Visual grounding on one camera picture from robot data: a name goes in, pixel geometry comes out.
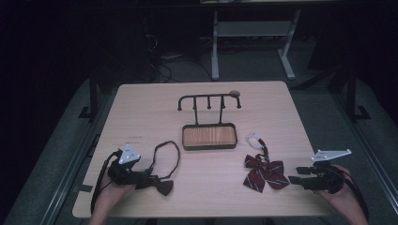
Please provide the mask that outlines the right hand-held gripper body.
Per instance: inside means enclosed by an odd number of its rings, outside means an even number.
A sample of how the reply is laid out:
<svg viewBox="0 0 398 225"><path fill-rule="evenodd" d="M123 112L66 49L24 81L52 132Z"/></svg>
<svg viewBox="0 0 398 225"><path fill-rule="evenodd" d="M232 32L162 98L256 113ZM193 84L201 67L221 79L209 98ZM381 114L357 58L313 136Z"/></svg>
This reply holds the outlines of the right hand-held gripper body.
<svg viewBox="0 0 398 225"><path fill-rule="evenodd" d="M310 173L315 174L315 177L311 178L310 190L326 190L331 194L341 190L344 183L343 172L332 166L330 161L350 154L350 149L318 150L311 158L313 166L310 168Z"/></svg>

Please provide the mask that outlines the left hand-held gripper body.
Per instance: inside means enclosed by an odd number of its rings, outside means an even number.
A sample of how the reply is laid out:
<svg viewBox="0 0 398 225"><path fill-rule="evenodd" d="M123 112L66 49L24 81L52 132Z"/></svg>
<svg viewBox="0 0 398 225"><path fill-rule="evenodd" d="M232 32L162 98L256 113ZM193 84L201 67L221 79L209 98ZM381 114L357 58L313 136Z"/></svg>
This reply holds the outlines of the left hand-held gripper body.
<svg viewBox="0 0 398 225"><path fill-rule="evenodd" d="M145 172L134 172L132 167L140 161L141 155L129 144L123 150L117 151L117 159L114 160L108 170L108 175L117 185L136 185L147 179Z"/></svg>

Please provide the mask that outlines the black bow tie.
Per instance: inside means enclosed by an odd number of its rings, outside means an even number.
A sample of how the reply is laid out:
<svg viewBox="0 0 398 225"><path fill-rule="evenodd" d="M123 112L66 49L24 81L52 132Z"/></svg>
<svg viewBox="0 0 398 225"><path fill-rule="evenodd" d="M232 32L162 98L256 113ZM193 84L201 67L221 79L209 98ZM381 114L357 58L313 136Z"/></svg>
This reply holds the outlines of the black bow tie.
<svg viewBox="0 0 398 225"><path fill-rule="evenodd" d="M173 173L176 171L176 169L179 166L179 161L180 161L180 149L177 146L177 144L174 141L167 141L167 142L162 142L160 144L158 144L155 149L154 149L154 154L153 154L153 160L152 163L150 164L149 168L151 168L152 170L154 169L155 163L156 163L156 154L158 153L158 151L165 145L167 144L172 144L176 151L177 151L177 160L176 160L176 165L175 167L169 172L168 175L163 176L163 177L159 177L156 180L153 181L158 181L160 182L158 184L158 186L156 187L157 191L162 194L163 196L168 196L170 194L170 192L172 191L173 187L174 187L174 181L171 180L171 176L173 175Z"/></svg>

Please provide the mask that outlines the dark red striped bow tie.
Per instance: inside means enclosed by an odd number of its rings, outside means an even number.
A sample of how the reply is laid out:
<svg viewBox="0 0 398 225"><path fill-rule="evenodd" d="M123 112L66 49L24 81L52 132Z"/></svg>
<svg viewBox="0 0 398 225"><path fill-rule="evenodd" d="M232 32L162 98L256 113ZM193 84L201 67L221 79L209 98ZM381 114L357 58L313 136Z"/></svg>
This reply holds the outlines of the dark red striped bow tie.
<svg viewBox="0 0 398 225"><path fill-rule="evenodd" d="M244 166L250 171L243 185L260 193L264 191L265 185L276 190L287 187L289 181L284 176L283 162L269 160L265 141L256 133L250 134L246 140L252 148L261 150L261 153L254 157L250 155L245 157Z"/></svg>

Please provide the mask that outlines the black hook rack wooden tray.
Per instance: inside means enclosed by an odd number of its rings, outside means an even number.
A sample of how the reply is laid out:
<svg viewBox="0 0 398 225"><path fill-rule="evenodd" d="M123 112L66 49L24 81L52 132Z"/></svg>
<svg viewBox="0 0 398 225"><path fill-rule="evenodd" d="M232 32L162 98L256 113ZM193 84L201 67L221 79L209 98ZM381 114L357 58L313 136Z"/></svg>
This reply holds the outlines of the black hook rack wooden tray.
<svg viewBox="0 0 398 225"><path fill-rule="evenodd" d="M223 110L226 108L225 99L229 97L237 102L237 108L240 109L240 93L237 90L219 94L185 95L179 98L177 102L177 110L179 112L182 111L182 102L185 99L192 100L192 109L194 112L194 123L182 127L182 145L186 151L234 149L237 146L236 125L222 121ZM212 109L211 100L213 98L219 100L219 120L217 123L199 123L199 98L206 100L208 110Z"/></svg>

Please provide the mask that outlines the person's left hand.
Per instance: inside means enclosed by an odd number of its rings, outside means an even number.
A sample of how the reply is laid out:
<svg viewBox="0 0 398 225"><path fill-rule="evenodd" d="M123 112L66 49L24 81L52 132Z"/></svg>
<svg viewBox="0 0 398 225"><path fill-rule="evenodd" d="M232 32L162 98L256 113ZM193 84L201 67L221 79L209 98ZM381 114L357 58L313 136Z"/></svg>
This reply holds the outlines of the person's left hand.
<svg viewBox="0 0 398 225"><path fill-rule="evenodd" d="M106 173L104 174L101 185L100 193L96 202L96 206L116 206L129 191L134 188L134 185L116 185L110 176Z"/></svg>

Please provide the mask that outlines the person's right hand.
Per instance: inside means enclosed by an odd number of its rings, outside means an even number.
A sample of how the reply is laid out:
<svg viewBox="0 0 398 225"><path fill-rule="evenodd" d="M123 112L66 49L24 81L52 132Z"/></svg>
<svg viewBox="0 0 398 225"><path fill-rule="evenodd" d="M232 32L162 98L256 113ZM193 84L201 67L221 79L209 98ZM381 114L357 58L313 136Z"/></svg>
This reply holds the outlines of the person's right hand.
<svg viewBox="0 0 398 225"><path fill-rule="evenodd" d="M360 204L348 185L343 185L342 189L334 194L330 194L325 190L315 191L314 194L320 196L345 219L363 217Z"/></svg>

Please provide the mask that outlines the black metal stand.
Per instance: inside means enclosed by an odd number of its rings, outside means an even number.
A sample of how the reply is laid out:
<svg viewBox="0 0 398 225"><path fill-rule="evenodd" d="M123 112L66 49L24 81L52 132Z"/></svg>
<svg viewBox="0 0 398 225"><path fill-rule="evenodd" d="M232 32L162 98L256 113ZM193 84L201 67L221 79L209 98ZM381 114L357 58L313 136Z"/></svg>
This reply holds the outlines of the black metal stand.
<svg viewBox="0 0 398 225"><path fill-rule="evenodd" d="M80 118L86 118L89 121L95 119L98 112L98 90L97 90L96 71L92 70L89 76L89 105L84 106L79 114Z"/></svg>
<svg viewBox="0 0 398 225"><path fill-rule="evenodd" d="M363 106L356 105L357 78L353 68L349 69L346 84L346 112L352 121L370 119L370 114Z"/></svg>

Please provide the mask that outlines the metal floor rail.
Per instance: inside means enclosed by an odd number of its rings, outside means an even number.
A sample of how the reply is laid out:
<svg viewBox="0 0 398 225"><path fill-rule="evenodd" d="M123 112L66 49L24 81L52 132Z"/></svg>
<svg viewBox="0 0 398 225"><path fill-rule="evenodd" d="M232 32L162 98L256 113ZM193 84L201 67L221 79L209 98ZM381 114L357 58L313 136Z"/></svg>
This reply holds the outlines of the metal floor rail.
<svg viewBox="0 0 398 225"><path fill-rule="evenodd" d="M367 157L367 160L369 161L370 166L375 174L375 179L378 181L381 188L383 189L395 213L398 214L398 188L392 183L380 160L377 158L374 152L374 148L370 145L363 131L360 129L358 119L353 119L345 111L343 98L336 94L332 94L331 96L333 98L333 101L337 105L337 108L343 115L344 120L352 130L355 138L360 143L362 152Z"/></svg>
<svg viewBox="0 0 398 225"><path fill-rule="evenodd" d="M98 141L114 98L114 95L100 94L99 111L93 119L80 118L80 113L90 103L88 95L76 95L67 107L41 157L47 173L45 181L53 187L39 225L55 224L64 204L69 202L75 179L79 179L80 174L85 175L86 168L82 167L92 144Z"/></svg>

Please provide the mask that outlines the white metal desk frame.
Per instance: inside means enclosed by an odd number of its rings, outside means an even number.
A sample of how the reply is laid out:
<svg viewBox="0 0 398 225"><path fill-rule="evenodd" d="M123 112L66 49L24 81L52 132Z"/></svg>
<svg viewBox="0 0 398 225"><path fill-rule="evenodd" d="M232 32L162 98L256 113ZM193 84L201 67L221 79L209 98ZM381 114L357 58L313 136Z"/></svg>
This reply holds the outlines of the white metal desk frame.
<svg viewBox="0 0 398 225"><path fill-rule="evenodd" d="M219 20L218 12L214 12L211 52L211 79L220 78L218 40L219 38L244 37L285 37L285 43L278 50L288 80L295 80L296 76L288 59L288 52L298 26L301 10L297 9L290 21L260 21L260 22L223 22Z"/></svg>

